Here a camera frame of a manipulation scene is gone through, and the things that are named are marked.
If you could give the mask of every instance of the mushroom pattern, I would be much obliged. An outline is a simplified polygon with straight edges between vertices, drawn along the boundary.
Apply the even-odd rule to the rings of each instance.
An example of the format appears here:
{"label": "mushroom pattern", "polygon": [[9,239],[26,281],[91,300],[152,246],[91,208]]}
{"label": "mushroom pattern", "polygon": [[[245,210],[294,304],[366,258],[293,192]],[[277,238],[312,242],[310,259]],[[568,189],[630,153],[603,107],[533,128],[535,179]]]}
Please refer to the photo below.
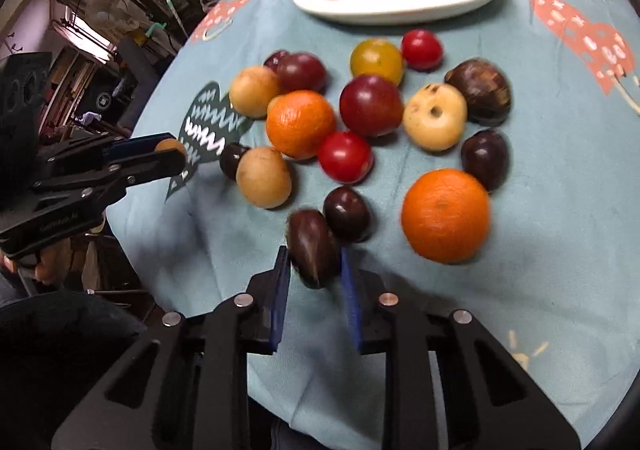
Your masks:
{"label": "mushroom pattern", "polygon": [[618,31],[604,23],[592,23],[562,0],[531,0],[533,12],[587,65],[605,94],[617,78],[634,70],[634,56]]}
{"label": "mushroom pattern", "polygon": [[235,12],[245,5],[249,0],[231,0],[229,2],[218,2],[198,24],[191,34],[189,41],[197,43],[210,35],[212,29],[217,25],[225,25],[225,20],[231,18]]}

